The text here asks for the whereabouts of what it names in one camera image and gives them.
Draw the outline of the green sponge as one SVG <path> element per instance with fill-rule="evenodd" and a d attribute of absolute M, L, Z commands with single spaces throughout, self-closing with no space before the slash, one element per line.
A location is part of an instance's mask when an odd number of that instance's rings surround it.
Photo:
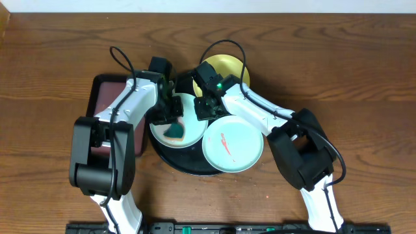
<path fill-rule="evenodd" d="M 172 122 L 168 129 L 163 133 L 163 135 L 171 140 L 183 140 L 185 135 L 185 127 L 183 125 L 182 119 L 178 118 L 176 121 Z"/>

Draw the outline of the mint green plate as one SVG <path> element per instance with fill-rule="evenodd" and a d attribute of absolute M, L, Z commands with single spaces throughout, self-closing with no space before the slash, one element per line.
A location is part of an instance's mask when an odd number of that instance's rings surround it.
<path fill-rule="evenodd" d="M 199 121 L 194 110 L 195 96 L 186 93 L 176 93 L 183 105 L 183 116 L 178 118 L 178 123 L 183 126 L 184 134 L 181 138 L 173 138 L 171 124 L 150 126 L 150 131 L 156 140 L 164 146 L 171 148 L 189 147 L 202 138 L 208 126 L 207 120 Z"/>
<path fill-rule="evenodd" d="M 202 151 L 207 162 L 225 173 L 252 167 L 263 153 L 263 134 L 238 116 L 215 120 L 205 131 Z"/>

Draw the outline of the mint green plate front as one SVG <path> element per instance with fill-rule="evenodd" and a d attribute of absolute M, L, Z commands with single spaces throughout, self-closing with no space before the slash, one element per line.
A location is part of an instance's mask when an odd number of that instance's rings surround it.
<path fill-rule="evenodd" d="M 263 153 L 263 134 L 238 116 L 215 120 L 205 131 L 202 151 L 207 162 L 225 173 L 252 167 Z"/>

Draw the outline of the yellow plate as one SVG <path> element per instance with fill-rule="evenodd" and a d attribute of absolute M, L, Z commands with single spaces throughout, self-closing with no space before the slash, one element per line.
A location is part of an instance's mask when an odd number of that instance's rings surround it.
<path fill-rule="evenodd" d="M 208 62 L 223 78 L 230 74 L 235 75 L 238 78 L 241 77 L 242 61 L 237 57 L 225 54 L 213 55 L 206 58 L 204 62 Z M 247 67 L 244 69 L 243 82 L 250 87 L 250 74 Z M 195 81 L 193 81 L 192 86 L 195 96 L 201 97 L 202 90 Z"/>

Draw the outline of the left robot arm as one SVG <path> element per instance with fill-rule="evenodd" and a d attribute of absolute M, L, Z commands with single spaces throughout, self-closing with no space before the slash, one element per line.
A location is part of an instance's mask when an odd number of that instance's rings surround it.
<path fill-rule="evenodd" d="M 139 233 L 142 227 L 143 216 L 131 193 L 135 128 L 142 119 L 164 125 L 183 114 L 180 97 L 172 95 L 169 76 L 167 71 L 134 71 L 104 111 L 75 121 L 70 184 L 101 207 L 113 233 Z"/>

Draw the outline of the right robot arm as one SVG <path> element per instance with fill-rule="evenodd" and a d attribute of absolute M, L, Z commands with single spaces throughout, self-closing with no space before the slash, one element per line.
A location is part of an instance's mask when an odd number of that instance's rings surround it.
<path fill-rule="evenodd" d="M 196 101 L 199 119 L 238 116 L 266 136 L 283 178 L 301 192 L 309 226 L 315 231 L 338 233 L 344 223 L 332 187 L 333 163 L 344 160 L 328 140 L 316 116 L 279 107 L 251 90 L 234 75 L 195 75 L 202 96 Z"/>

